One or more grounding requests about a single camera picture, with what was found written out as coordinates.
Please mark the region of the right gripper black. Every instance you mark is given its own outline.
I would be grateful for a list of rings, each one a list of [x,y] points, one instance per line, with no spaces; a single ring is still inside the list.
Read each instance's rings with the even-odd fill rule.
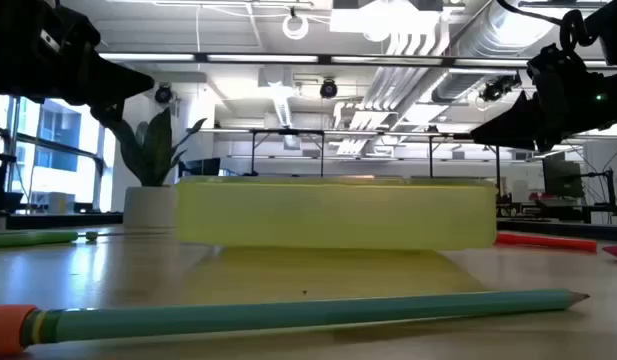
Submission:
[[[536,138],[537,150],[548,152],[564,136],[599,126],[606,107],[605,77],[589,72],[576,53],[548,45],[528,62],[527,72],[536,88],[533,99],[522,91],[510,109],[470,132],[475,143],[534,150]]]

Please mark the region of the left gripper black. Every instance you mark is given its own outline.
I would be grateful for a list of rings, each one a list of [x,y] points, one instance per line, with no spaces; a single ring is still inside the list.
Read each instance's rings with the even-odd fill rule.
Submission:
[[[120,128],[122,101],[155,81],[101,58],[98,44],[89,19],[59,0],[0,0],[0,95],[87,103],[102,126]]]

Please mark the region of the orange-red marker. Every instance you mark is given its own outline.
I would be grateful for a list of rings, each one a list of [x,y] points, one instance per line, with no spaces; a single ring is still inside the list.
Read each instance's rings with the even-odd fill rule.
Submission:
[[[500,232],[495,240],[497,245],[540,247],[548,249],[571,250],[596,253],[597,243],[592,240],[562,238],[536,234]]]

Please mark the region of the green scissors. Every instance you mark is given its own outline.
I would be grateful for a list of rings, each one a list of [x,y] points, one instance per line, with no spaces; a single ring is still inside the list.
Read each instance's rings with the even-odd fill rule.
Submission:
[[[84,237],[87,240],[96,240],[99,235],[100,233],[95,231],[88,231],[82,234],[76,231],[64,230],[4,231],[0,232],[0,248],[71,243],[80,237]]]

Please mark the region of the yellow-green translucent pencil box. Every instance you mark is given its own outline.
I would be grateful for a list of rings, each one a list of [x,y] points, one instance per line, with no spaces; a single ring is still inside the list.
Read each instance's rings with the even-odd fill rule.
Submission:
[[[197,176],[176,195],[183,242],[442,251],[497,237],[496,190],[484,180]]]

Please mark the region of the teal pencil orange eraser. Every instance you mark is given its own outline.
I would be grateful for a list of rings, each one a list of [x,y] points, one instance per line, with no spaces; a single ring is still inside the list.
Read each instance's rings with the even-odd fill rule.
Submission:
[[[281,303],[42,310],[0,305],[0,356],[38,344],[565,310],[565,289]]]

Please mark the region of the black computer monitor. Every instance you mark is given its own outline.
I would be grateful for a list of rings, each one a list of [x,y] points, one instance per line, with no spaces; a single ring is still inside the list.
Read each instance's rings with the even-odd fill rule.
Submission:
[[[581,166],[568,161],[565,156],[554,154],[542,160],[544,190],[556,197],[582,198],[584,190],[581,180]]]
[[[178,162],[178,176],[218,176],[221,165],[220,158],[207,158]]]

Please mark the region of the black hanging ceiling device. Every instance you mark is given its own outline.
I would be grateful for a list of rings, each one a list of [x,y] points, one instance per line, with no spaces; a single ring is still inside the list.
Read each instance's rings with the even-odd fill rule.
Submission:
[[[519,74],[498,76],[486,83],[484,89],[479,93],[479,98],[484,102],[494,102],[521,84],[522,80]]]

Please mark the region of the green snake plant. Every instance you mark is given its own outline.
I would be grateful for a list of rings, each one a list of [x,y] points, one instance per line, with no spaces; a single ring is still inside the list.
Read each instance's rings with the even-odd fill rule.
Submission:
[[[120,144],[121,157],[143,187],[161,187],[185,150],[179,151],[192,135],[198,133],[206,118],[196,121],[177,143],[173,142],[171,110],[166,108],[135,130],[124,120],[120,128],[107,128]]]

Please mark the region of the white plant pot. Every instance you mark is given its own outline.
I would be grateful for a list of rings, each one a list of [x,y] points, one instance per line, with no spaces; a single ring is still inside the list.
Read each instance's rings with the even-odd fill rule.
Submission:
[[[176,206],[173,187],[129,187],[124,198],[123,225],[140,229],[174,228]]]

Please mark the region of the white bin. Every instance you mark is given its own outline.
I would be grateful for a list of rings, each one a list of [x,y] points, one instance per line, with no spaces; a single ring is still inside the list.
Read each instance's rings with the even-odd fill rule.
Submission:
[[[48,213],[67,214],[70,212],[70,195],[62,192],[50,192],[48,194]]]

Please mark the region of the long ceiling light strip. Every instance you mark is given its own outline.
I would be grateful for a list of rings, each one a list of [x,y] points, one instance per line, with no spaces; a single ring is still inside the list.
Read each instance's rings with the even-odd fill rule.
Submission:
[[[100,56],[108,61],[123,63],[302,64],[465,69],[521,69],[528,62],[527,58],[517,57],[465,58],[421,55],[103,52]]]

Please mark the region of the white ceiling fixture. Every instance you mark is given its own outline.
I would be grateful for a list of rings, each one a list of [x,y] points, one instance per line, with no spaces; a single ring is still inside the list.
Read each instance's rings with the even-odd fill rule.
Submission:
[[[432,49],[448,15],[444,0],[333,0],[329,30],[388,40],[387,55],[414,55]]]

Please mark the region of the distant black rig frame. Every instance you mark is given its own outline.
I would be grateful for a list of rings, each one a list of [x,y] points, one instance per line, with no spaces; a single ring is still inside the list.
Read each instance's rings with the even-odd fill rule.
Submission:
[[[427,132],[427,137],[428,137],[428,170],[429,170],[429,177],[433,178],[434,177],[434,160],[433,160],[433,155],[434,155],[434,151],[435,148],[433,147],[433,139],[434,138],[442,138],[443,140],[448,140],[448,139],[452,139],[452,140],[471,140],[472,136],[469,133],[439,133],[437,135],[434,135],[432,132]],[[502,177],[501,177],[501,150],[500,150],[500,146],[499,145],[495,145],[495,146],[491,146],[491,145],[487,145],[486,148],[488,150],[490,150],[494,155],[495,155],[495,165],[496,165],[496,188],[497,188],[497,202],[500,202],[502,195],[503,195],[503,190],[502,190]]]
[[[324,177],[324,160],[325,160],[325,139],[326,134],[324,130],[311,130],[311,129],[295,129],[295,128],[271,128],[271,129],[249,129],[248,133],[251,134],[251,154],[250,154],[250,173],[254,174],[255,171],[255,152],[257,148],[256,138],[258,134],[277,134],[277,135],[316,135],[321,137],[321,142],[317,143],[317,147],[321,151],[321,155],[319,157],[320,160],[320,177]]]

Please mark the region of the silver ventilation duct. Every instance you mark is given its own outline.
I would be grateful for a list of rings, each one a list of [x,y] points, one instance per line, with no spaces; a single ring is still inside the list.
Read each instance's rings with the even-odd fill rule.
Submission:
[[[496,0],[452,40],[449,54],[457,57],[512,57],[543,38],[553,27],[542,20],[525,17],[505,10]],[[447,71],[431,93],[431,100],[451,103],[477,87],[485,75],[461,74]]]

